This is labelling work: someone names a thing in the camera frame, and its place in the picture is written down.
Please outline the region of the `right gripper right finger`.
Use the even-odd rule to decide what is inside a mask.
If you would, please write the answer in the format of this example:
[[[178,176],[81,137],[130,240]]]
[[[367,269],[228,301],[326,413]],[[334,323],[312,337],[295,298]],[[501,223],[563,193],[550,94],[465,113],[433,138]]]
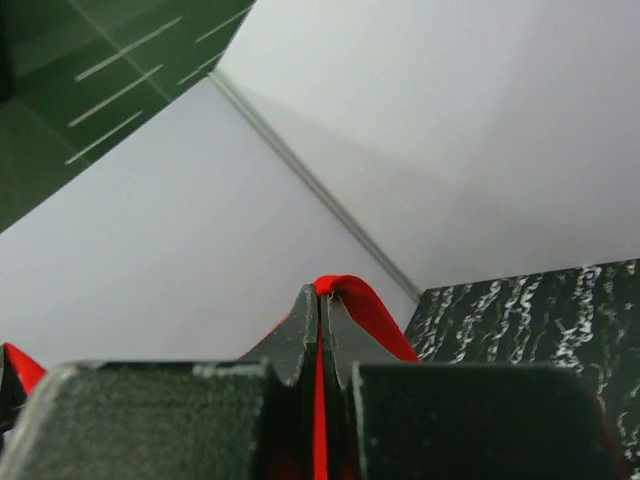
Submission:
[[[404,362],[320,301],[331,479],[624,479],[593,395],[549,365]]]

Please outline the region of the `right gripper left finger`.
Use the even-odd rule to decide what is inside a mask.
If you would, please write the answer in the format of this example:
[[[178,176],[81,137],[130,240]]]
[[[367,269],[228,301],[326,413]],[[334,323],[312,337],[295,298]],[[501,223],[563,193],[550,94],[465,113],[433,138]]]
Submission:
[[[318,297],[234,361],[78,361],[26,401],[5,479],[309,479]]]

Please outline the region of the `red t shirt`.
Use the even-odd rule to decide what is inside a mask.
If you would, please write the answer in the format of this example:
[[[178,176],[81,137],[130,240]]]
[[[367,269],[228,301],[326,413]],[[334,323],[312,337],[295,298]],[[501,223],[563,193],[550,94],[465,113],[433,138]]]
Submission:
[[[408,340],[394,321],[377,293],[362,279],[353,275],[329,275],[311,284],[318,297],[317,347],[313,401],[313,475],[309,479],[331,479],[327,475],[327,438],[324,356],[320,301],[325,296],[338,296],[352,319],[400,360],[411,362],[416,356]],[[26,401],[39,382],[51,371],[44,370],[16,347],[2,347],[1,360],[1,456]]]

